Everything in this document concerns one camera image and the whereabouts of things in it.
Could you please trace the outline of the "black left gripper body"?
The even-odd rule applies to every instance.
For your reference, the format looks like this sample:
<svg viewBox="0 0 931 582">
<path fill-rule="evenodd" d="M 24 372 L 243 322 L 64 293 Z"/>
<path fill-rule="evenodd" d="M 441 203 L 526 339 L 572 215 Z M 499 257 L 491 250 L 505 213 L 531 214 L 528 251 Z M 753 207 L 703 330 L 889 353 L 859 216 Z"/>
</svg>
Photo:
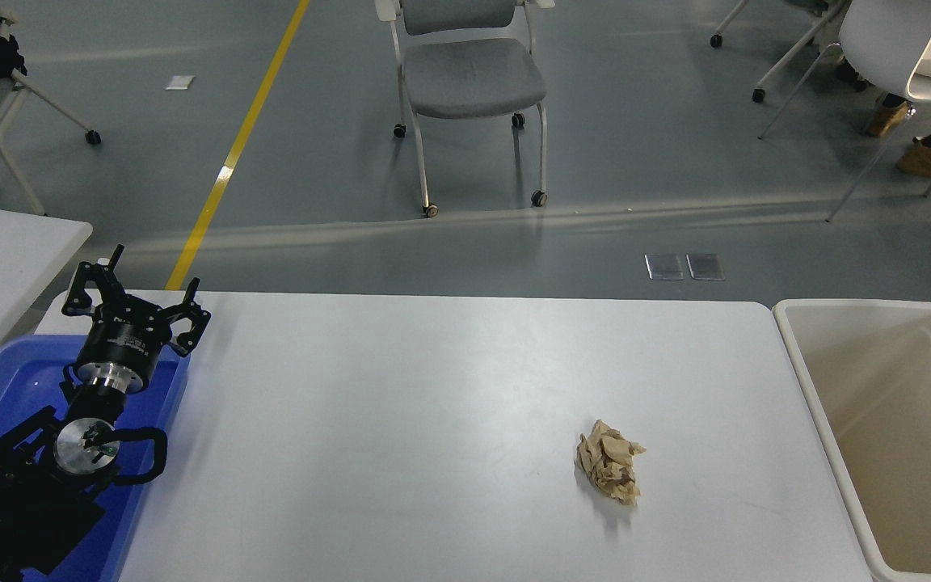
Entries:
<svg viewBox="0 0 931 582">
<path fill-rule="evenodd" d="M 92 314 L 92 327 L 75 372 L 83 381 L 119 372 L 129 381 L 148 381 L 166 343 L 165 319 L 159 314 Z"/>
</svg>

